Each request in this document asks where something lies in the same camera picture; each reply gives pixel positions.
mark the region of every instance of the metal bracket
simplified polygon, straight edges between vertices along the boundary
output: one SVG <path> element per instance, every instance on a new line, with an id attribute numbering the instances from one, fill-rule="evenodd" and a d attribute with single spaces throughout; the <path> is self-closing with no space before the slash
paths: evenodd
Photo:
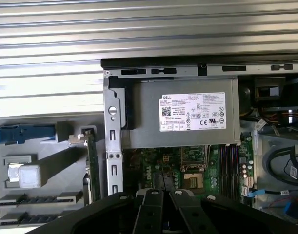
<path id="1" fill-rule="evenodd" d="M 197 202 L 191 191 L 177 189 L 169 193 L 175 208 L 180 211 L 184 222 L 191 234 L 217 234 L 218 231 L 207 216 L 205 211 Z"/>
<path id="2" fill-rule="evenodd" d="M 156 189 L 140 190 L 145 193 L 139 208 L 133 234 L 160 233 L 162 228 L 162 211 L 164 192 Z"/>
<path id="3" fill-rule="evenodd" d="M 123 158 L 121 147 L 121 104 L 119 96 L 109 89 L 109 77 L 104 73 L 104 123 L 108 195 L 123 191 Z"/>

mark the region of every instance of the blue latch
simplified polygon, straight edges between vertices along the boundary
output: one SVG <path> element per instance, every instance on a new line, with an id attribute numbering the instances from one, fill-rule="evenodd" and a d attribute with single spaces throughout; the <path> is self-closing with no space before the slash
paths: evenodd
<path id="1" fill-rule="evenodd" d="M 26 140 L 50 137 L 55 138 L 54 125 L 12 125 L 0 127 L 0 144 L 16 142 L 23 144 Z"/>

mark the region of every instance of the wire bundle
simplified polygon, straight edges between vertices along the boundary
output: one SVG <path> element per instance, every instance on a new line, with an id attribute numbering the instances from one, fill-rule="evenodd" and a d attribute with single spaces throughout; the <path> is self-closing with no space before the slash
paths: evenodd
<path id="1" fill-rule="evenodd" d="M 289 184 L 289 185 L 293 185 L 293 186 L 298 186 L 298 180 L 297 182 L 295 181 L 291 181 L 291 180 L 287 180 L 286 178 L 282 177 L 282 176 L 279 176 L 277 175 L 272 167 L 271 167 L 271 161 L 277 157 L 281 157 L 281 156 L 285 156 L 285 155 L 290 155 L 290 159 L 289 161 L 292 162 L 293 166 L 298 170 L 298 162 L 297 162 L 297 159 L 295 155 L 295 147 L 288 147 L 288 148 L 283 148 L 283 149 L 279 149 L 279 150 L 275 150 L 273 151 L 269 157 L 267 158 L 266 160 L 266 171 L 272 176 L 274 177 L 275 179 L 283 182 L 283 183 L 286 183 L 286 184 Z"/>

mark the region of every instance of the barcode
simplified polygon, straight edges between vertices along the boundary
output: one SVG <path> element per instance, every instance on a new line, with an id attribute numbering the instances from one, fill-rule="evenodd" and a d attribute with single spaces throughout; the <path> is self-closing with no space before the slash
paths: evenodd
<path id="1" fill-rule="evenodd" d="M 265 126 L 266 125 L 266 121 L 265 120 L 263 120 L 263 119 L 261 119 L 260 121 L 258 121 L 258 123 L 255 125 L 255 129 L 257 130 L 257 131 L 260 131 L 262 128 L 263 128 L 263 126 Z"/>
<path id="2" fill-rule="evenodd" d="M 171 116 L 172 111 L 170 107 L 162 107 L 162 116 Z"/>
<path id="3" fill-rule="evenodd" d="M 290 177 L 294 178 L 294 179 L 297 179 L 297 169 L 293 166 L 291 166 L 290 168 Z"/>
<path id="4" fill-rule="evenodd" d="M 281 196 L 289 195 L 290 192 L 288 190 L 281 191 Z"/>

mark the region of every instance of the green circuit board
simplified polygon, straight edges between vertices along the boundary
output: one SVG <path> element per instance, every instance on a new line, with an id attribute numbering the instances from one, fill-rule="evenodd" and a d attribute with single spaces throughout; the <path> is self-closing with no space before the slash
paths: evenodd
<path id="1" fill-rule="evenodd" d="M 191 190 L 196 197 L 222 194 L 242 201 L 254 185 L 250 135 L 241 145 L 144 148 L 126 152 L 130 167 L 140 170 L 143 188 Z"/>
<path id="2" fill-rule="evenodd" d="M 241 136 L 241 145 L 238 148 L 239 163 L 241 166 L 240 195 L 241 201 L 248 195 L 254 186 L 254 152 L 251 136 Z"/>

